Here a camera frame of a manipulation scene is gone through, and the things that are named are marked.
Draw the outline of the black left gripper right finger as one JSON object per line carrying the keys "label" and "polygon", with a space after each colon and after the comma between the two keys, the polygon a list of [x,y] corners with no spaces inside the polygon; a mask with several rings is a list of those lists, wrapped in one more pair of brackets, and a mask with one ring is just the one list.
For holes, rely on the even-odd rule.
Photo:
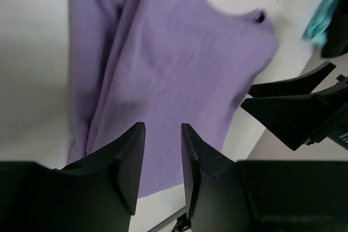
{"label": "black left gripper right finger", "polygon": [[232,161],[181,127],[192,231],[347,231],[347,162]]}

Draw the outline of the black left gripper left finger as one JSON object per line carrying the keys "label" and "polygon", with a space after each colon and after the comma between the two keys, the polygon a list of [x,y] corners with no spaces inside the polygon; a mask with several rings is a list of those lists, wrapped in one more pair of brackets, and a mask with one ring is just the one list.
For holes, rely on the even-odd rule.
{"label": "black left gripper left finger", "polygon": [[1,162],[1,231],[128,231],[145,147],[144,123],[64,168]]}

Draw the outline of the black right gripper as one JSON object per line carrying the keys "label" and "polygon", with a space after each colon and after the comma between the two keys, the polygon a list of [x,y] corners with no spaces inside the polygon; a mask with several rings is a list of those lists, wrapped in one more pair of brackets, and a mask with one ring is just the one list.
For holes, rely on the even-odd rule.
{"label": "black right gripper", "polygon": [[325,61],[296,78],[254,84],[241,107],[292,151],[329,138],[347,150],[347,77],[336,77],[329,102],[311,93],[336,65]]}

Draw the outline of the purple t shirt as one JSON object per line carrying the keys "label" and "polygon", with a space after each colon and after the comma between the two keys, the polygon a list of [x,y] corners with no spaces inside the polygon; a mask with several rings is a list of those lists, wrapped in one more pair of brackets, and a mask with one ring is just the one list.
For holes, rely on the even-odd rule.
{"label": "purple t shirt", "polygon": [[144,122],[139,197],[182,183],[183,123],[222,149],[279,46],[262,9],[226,15],[205,0],[70,0],[69,8],[70,161]]}

